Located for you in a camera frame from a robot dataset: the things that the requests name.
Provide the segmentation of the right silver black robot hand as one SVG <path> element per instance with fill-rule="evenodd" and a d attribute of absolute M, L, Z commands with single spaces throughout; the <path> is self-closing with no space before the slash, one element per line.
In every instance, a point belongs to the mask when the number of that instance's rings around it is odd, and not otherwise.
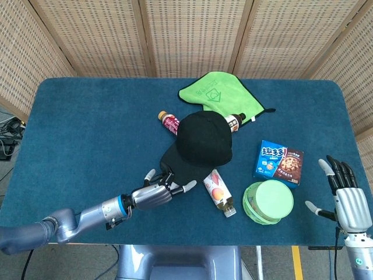
<path fill-rule="evenodd" d="M 372 226 L 368 202 L 362 188 L 358 187 L 356 176 L 346 162 L 340 162 L 330 155 L 326 160 L 319 159 L 332 192 L 335 203 L 333 212 L 305 201 L 306 207 L 314 214 L 337 222 L 347 233 L 364 233 Z"/>

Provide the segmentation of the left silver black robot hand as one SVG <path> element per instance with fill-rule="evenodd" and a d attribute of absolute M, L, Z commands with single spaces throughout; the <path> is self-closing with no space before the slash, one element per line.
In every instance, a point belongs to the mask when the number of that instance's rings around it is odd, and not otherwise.
<path fill-rule="evenodd" d="M 170 202 L 176 195 L 190 191 L 196 185 L 196 180 L 178 185 L 174 182 L 173 172 L 156 175 L 155 169 L 151 169 L 144 178 L 143 187 L 132 192 L 131 203 L 134 208 L 143 211 L 153 209 Z"/>

